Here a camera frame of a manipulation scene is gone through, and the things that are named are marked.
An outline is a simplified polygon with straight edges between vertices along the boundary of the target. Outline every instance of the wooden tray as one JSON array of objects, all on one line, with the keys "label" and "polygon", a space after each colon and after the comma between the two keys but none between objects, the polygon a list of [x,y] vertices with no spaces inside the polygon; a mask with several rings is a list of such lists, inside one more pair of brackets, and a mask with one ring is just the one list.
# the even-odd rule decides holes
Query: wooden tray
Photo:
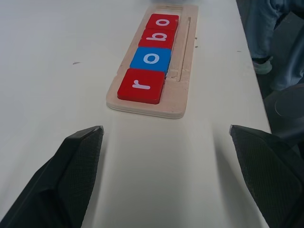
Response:
[{"label": "wooden tray", "polygon": [[[161,101],[155,105],[120,100],[117,98],[117,91],[127,69],[130,68],[145,26],[153,13],[180,16]],[[193,5],[157,4],[149,7],[109,88],[106,96],[107,105],[112,109],[129,113],[170,119],[182,118],[187,106],[197,18],[198,7]]]}]

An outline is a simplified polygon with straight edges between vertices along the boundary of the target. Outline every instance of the white tabletop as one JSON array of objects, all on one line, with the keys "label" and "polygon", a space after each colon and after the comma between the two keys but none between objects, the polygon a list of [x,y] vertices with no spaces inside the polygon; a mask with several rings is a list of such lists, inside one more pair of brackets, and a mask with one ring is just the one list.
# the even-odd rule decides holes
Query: white tabletop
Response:
[{"label": "white tabletop", "polygon": [[84,228],[268,227],[228,134],[231,124],[269,132],[237,4],[192,3],[188,105],[169,120],[105,104],[150,1],[1,1],[0,219],[65,137],[103,125]]}]

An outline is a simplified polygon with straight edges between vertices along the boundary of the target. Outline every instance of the shoe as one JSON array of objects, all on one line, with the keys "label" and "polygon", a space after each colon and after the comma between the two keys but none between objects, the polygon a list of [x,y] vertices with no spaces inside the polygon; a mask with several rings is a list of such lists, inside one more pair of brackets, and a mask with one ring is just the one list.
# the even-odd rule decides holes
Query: shoe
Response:
[{"label": "shoe", "polygon": [[257,75],[266,75],[268,74],[271,70],[272,70],[272,65],[270,63],[270,61],[273,59],[273,57],[271,56],[267,61],[265,61],[264,63],[258,63],[255,60],[252,60],[253,62],[253,67],[256,71]]}]

